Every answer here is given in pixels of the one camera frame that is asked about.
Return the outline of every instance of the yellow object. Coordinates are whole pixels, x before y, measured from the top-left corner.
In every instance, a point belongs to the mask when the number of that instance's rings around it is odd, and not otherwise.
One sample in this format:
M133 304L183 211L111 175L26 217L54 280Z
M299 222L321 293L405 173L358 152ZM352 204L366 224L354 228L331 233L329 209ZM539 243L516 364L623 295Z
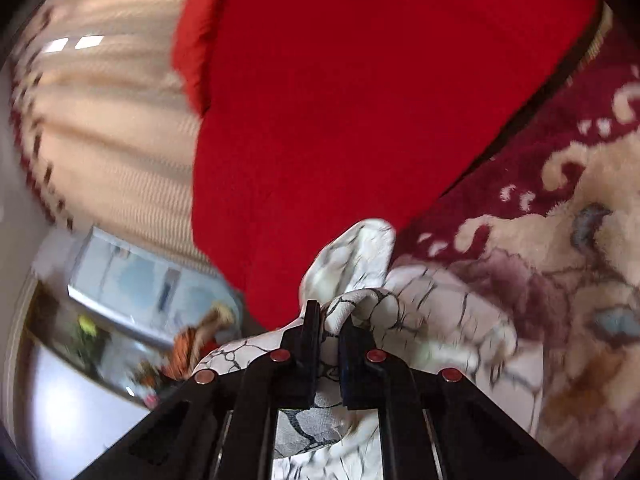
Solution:
M96 337L98 335L98 327L87 316L78 316L78 325L85 334Z

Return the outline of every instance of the striped curtain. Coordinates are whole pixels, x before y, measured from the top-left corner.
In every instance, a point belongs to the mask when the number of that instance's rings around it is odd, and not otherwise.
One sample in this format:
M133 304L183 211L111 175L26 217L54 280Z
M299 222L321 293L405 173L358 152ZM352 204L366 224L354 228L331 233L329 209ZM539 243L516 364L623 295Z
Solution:
M182 1L47 0L12 54L12 120L52 222L207 270L191 232L200 120L170 67Z

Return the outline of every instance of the red cloth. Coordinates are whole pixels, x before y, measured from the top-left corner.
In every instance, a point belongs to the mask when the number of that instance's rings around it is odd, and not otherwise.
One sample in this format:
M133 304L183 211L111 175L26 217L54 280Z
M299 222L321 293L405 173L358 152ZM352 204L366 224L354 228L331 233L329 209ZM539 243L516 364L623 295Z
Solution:
M535 118L498 155L480 165L445 196L440 197L428 211L416 217L398 233L392 259L410 256L417 260L434 260L444 266L460 261L474 262L482 259L485 254L490 226L479 222L470 247L465 252L459 252L453 240L466 220L485 215L503 219L521 218L528 214L546 217L559 204L570 201L584 166L568 158L562 164L562 174L567 183L553 190L545 189L543 185L543 168L553 154L561 153L573 142L581 146L603 146L605 142L616 142L628 135L633 127L640 126L638 116L634 116L630 124L620 124L612 116L612 101L616 90L638 81L630 69L638 65L640 51L617 23L607 34L598 56L583 72L574 75L570 87L565 87L546 102ZM638 110L638 105L635 104L634 108ZM586 129L581 131L578 126L584 120L588 120L588 123L584 126ZM600 121L609 128L606 134L600 131ZM526 208L523 208L520 201L523 193L529 193L532 197ZM526 240L527 232L512 232L519 239ZM423 233L431 233L431 236L420 238ZM429 248L435 241L443 242L446 246L437 254L430 255ZM466 282L474 280L469 276L463 278ZM511 309L513 301L532 298L523 294L524 288L508 283L509 280L510 278L494 280L492 285L496 290L489 293L482 290L480 293L493 299L496 291L511 289L513 292L515 289L515 296L510 301L497 300L494 304L504 306L505 303L510 303L507 310L510 310L510 316L515 316L518 334L540 340L539 333L528 332L530 327L518 325L521 320L518 314L523 314L526 308L521 305ZM560 308L560 305L545 305L547 307ZM545 315L541 306L535 305L530 311L539 312L541 318ZM558 316L559 318L564 319L564 315Z
M209 355L211 352L213 352L216 348L220 348L220 345L216 341L216 338L213 338L206 345L204 345L202 347L202 349L200 350L200 358L204 359L207 355Z
M224 0L186 0L174 34L172 66L184 80L184 93L200 116L209 108L207 62Z
M404 227L553 72L596 0L226 0L197 246L268 329L353 223Z

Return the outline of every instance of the screw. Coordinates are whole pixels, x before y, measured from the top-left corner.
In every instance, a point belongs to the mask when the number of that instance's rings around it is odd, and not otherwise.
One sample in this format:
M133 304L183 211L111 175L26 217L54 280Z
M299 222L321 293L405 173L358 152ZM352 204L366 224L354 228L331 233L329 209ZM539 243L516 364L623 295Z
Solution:
M367 361L370 363L381 363L386 359L386 352L384 350L379 350L374 348L373 350L369 350L367 352Z
M462 379L462 372L457 368L444 368L440 373L447 383L457 383Z
M277 350L272 351L270 356L272 361L283 363L284 361L289 360L289 358L291 357L291 352L284 348L278 348Z
M215 378L216 378L216 373L213 370L210 370L209 368L206 368L205 370L200 370L195 377L196 382L198 384L209 384Z

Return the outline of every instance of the white cloth with black cracks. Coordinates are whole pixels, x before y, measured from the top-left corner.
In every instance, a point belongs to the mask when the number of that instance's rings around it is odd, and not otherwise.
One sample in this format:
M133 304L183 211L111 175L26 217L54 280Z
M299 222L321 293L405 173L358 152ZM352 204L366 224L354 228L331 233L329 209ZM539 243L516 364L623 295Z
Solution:
M302 323L307 300L322 304L314 406L278 413L274 478L382 478L377 413L348 412L340 402L338 334L349 316L372 332L379 348L411 368L459 368L534 434L542 399L542 345L519 340L505 313L436 264L415 262L387 272L394 240L392 227L382 220L354 225L307 271L299 318L275 332L227 343L196 367L219 374L246 368L278 348L282 332Z

